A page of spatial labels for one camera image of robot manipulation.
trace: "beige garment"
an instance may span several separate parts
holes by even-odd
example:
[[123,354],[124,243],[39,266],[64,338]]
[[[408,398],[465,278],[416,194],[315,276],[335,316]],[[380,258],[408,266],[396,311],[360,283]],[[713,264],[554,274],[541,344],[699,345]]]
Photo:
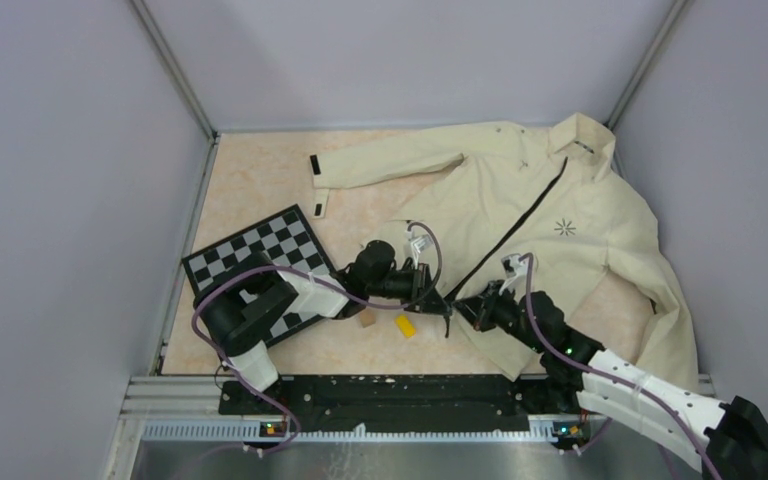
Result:
[[[535,290],[546,291],[567,317],[611,269],[655,304],[637,365],[696,390],[690,313],[658,249],[657,220],[643,198],[611,170],[614,142],[608,129],[582,114],[552,128],[511,122],[439,127],[320,153],[312,159],[313,183],[324,210],[327,189],[457,164],[406,203],[375,238],[403,255],[405,221],[429,225],[443,251],[438,290],[454,298],[475,295],[488,281],[504,278],[502,257],[533,252]],[[452,290],[524,216],[521,227],[454,295]],[[423,253],[423,261],[436,268],[431,257]],[[476,332],[458,314],[455,323],[511,379],[535,355],[500,329]]]

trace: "beige table surface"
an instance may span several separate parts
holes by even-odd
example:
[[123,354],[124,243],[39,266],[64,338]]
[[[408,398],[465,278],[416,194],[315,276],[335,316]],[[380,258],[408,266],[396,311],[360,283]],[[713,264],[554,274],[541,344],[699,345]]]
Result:
[[[193,250],[299,204],[337,268],[354,260],[361,241],[425,185],[447,174],[413,175],[377,185],[333,190],[326,217],[313,219],[312,153],[402,133],[394,130],[222,135]],[[193,292],[185,282],[175,316],[164,374],[213,374],[218,361],[190,330]],[[636,360],[651,307],[633,285],[608,274],[569,317],[569,323],[628,360]],[[396,313],[376,311],[362,328],[356,318],[321,320],[269,349],[281,373],[433,374],[499,373],[453,322],[444,338],[439,317],[408,315],[416,335],[404,338]],[[541,371],[536,361],[526,372]]]

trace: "embroidered star logo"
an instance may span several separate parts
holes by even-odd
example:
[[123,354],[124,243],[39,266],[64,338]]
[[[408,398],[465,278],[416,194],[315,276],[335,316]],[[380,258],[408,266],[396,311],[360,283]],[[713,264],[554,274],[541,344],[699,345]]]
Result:
[[575,227],[572,226],[572,220],[562,218],[560,222],[555,222],[555,225],[558,226],[555,229],[555,231],[558,232],[558,235],[563,235],[565,237],[575,235]]

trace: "black and white checkerboard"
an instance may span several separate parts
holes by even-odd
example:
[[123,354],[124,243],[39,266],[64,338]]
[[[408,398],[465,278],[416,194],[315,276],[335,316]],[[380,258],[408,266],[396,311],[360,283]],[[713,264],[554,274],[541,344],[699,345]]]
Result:
[[[331,259],[325,254],[298,205],[223,238],[181,262],[190,286],[198,295],[217,275],[229,270],[250,253],[259,251],[265,252],[276,265],[319,275],[334,271]],[[246,302],[255,298],[243,290],[239,294]],[[264,342],[267,346],[275,345],[321,318],[318,315],[288,313],[272,326],[270,336]]]

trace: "black zipper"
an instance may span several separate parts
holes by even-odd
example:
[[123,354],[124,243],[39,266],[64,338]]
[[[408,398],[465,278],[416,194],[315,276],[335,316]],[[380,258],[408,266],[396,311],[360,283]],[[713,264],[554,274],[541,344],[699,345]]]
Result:
[[564,164],[561,167],[560,173],[558,173],[558,176],[552,179],[551,182],[549,182],[549,185],[546,185],[546,189],[543,190],[543,193],[540,194],[539,197],[537,197],[537,200],[534,201],[534,204],[531,205],[531,208],[525,211],[525,213],[522,214],[521,217],[519,217],[519,220],[514,223],[514,225],[505,233],[505,235],[502,237],[501,240],[499,240],[499,243],[496,244],[489,252],[487,252],[487,255],[484,255],[484,258],[481,259],[480,262],[478,262],[478,265],[475,266],[467,275],[463,278],[463,280],[460,281],[457,285],[455,285],[455,288],[453,288],[448,295],[446,295],[446,301],[454,301],[455,297],[458,295],[458,292],[461,291],[464,285],[466,285],[466,282],[469,281],[470,278],[472,278],[473,275],[475,275],[475,272],[481,269],[481,267],[484,266],[484,263],[487,262],[487,260],[493,256],[494,253],[496,253],[500,248],[502,248],[502,245],[505,244],[505,242],[510,239],[514,233],[516,233],[517,230],[519,230],[526,220],[528,220],[528,217],[531,216],[532,213],[534,213],[535,210],[537,210],[537,207],[540,206],[540,203],[543,202],[543,199],[546,198],[546,195],[549,194],[549,191],[552,190],[552,188],[558,183],[558,180],[561,179],[561,175],[564,174],[564,170],[567,168],[567,158],[564,158]]

